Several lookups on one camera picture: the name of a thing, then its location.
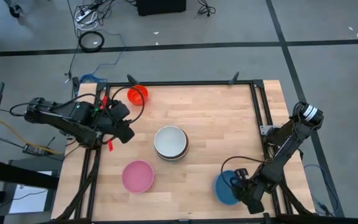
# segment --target black floor stripe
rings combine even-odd
[[[352,45],[358,44],[357,40],[307,40],[307,41],[288,41],[287,47],[297,46],[325,46],[325,45]],[[226,43],[208,43],[208,44],[172,44],[172,45],[149,45],[128,47],[126,51],[148,51],[148,50],[180,50],[180,49],[212,49],[228,47],[281,47],[281,42],[226,42]],[[57,49],[57,50],[20,50],[0,52],[0,57],[9,56],[31,56],[31,55],[59,55],[73,54],[76,49]],[[100,50],[105,52],[121,52],[124,47],[105,47]]]
[[[266,0],[266,4],[267,4],[267,7],[268,7],[268,11],[270,13],[270,16],[272,17],[273,25],[274,25],[274,28],[276,30],[278,40],[280,41],[281,48],[283,50],[283,54],[284,54],[284,57],[285,57],[285,61],[287,63],[288,69],[290,71],[291,79],[292,79],[292,82],[294,84],[296,94],[298,95],[298,99],[300,101],[306,102],[305,94],[304,94],[304,92],[302,90],[302,86],[301,86],[301,83],[299,81],[298,74],[297,74],[297,72],[295,70],[295,66],[293,64],[293,60],[291,58],[291,54],[290,54],[290,51],[288,49],[288,45],[287,45],[288,43],[285,41],[283,31],[281,30],[280,23],[278,21],[275,9],[273,7],[272,0]],[[319,43],[321,45],[324,45],[326,42],[328,42],[328,41],[319,42]],[[314,151],[316,152],[316,157],[317,157],[318,163],[326,171],[326,176],[324,176],[324,174],[323,174],[323,177],[324,177],[325,181],[327,181],[327,183],[331,186],[331,188],[333,190],[333,193],[338,198],[336,188],[335,188],[335,185],[334,185],[334,182],[333,182],[333,178],[332,178],[331,173],[330,173],[330,171],[328,169],[327,160],[325,158],[324,151],[323,151],[323,148],[321,146],[321,142],[319,140],[319,137],[318,137],[318,134],[317,134],[316,131],[314,131],[312,133],[311,141],[313,143]],[[328,185],[326,185],[326,189],[327,189],[328,194],[330,195]],[[329,199],[330,199],[331,205],[332,205],[332,207],[334,209],[337,206],[336,216],[344,217],[344,213],[343,213],[342,206],[341,206],[341,203],[339,201],[339,198],[338,198],[338,201],[335,201],[335,198],[332,195],[330,195]]]

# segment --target black box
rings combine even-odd
[[[136,6],[140,16],[183,12],[186,10],[186,0],[136,0]]]

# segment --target wooden table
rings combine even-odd
[[[274,125],[286,123],[288,110],[280,82],[269,80],[264,84]],[[79,95],[95,90],[96,84],[82,84]],[[113,152],[107,148],[102,150],[92,221],[262,217],[262,213],[249,214],[242,203],[221,204],[212,188],[226,158],[249,156],[263,160],[250,86],[148,86],[148,90],[150,101],[142,117],[131,125],[135,137],[127,144],[114,140]],[[121,91],[116,99],[129,107],[129,118],[134,118],[140,107],[128,102],[126,92]],[[92,96],[82,100],[94,101]],[[178,162],[164,161],[154,152],[154,135],[167,125],[182,128],[190,140],[188,154]],[[69,146],[66,153],[75,147]],[[52,218],[59,216],[76,194],[84,154],[85,150],[81,148],[65,159]],[[130,194],[121,182],[124,167],[136,159],[149,162],[155,171],[152,187],[142,194]],[[253,174],[258,165],[253,161],[234,159],[225,169],[245,167]],[[296,152],[285,166],[285,176],[300,202],[313,211],[299,153]],[[280,191],[278,194],[285,211],[282,194]],[[83,215],[88,195],[84,196]],[[264,194],[262,202],[265,212],[274,217],[271,195]]]

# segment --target gray floor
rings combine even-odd
[[[17,2],[25,12],[19,20],[9,15],[0,0],[0,51],[76,47],[65,1]],[[74,8],[82,1],[70,2]],[[116,4],[102,28],[121,33],[128,46],[278,41],[265,1],[208,0],[217,9],[210,18],[195,18],[198,3],[187,2],[184,13],[147,17],[139,17],[127,3]],[[273,5],[287,41],[358,39],[358,1],[273,0]],[[106,47],[121,46],[117,37],[105,38]],[[358,45],[290,47],[290,53],[306,99],[324,111],[326,118],[319,136],[345,216],[358,217]],[[78,54],[73,75],[90,73],[100,63],[115,61],[117,56],[118,53]],[[0,81],[6,84],[1,107],[9,109],[34,96],[68,100],[71,85],[64,84],[67,78],[63,73],[71,58],[71,54],[0,57]],[[280,80],[288,108],[298,100],[280,47],[125,52],[116,67],[103,68],[96,75],[110,82],[124,82],[128,73],[140,81],[228,80],[237,71],[240,79]],[[26,123],[3,112],[0,118],[37,144],[46,144],[56,136],[51,147],[63,151],[65,140],[55,129]],[[0,136],[19,143],[3,126]],[[305,142],[301,149],[305,153],[304,165],[316,164],[311,142]],[[0,142],[1,162],[26,157],[31,156]],[[329,204],[320,171],[308,168],[306,174],[312,194]],[[48,215],[8,217],[6,223],[34,223],[34,219],[41,222]]]

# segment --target yellow cable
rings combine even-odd
[[[3,125],[5,125],[9,130],[12,131],[13,134],[16,135],[16,137],[18,137],[20,140],[24,141],[26,144],[28,144],[28,145],[30,145],[30,146],[34,146],[34,147],[40,148],[40,149],[43,149],[43,150],[48,151],[48,152],[53,153],[53,154],[60,154],[59,152],[54,151],[54,150],[52,150],[52,149],[48,149],[48,148],[46,148],[46,147],[39,146],[39,145],[36,145],[36,144],[31,143],[31,142],[29,142],[29,141],[26,141],[24,138],[22,138],[22,136],[20,136],[20,135],[19,135],[12,127],[10,127],[7,123],[5,123],[5,122],[3,122],[3,121],[1,121],[1,120],[0,120],[0,123],[3,124]]]

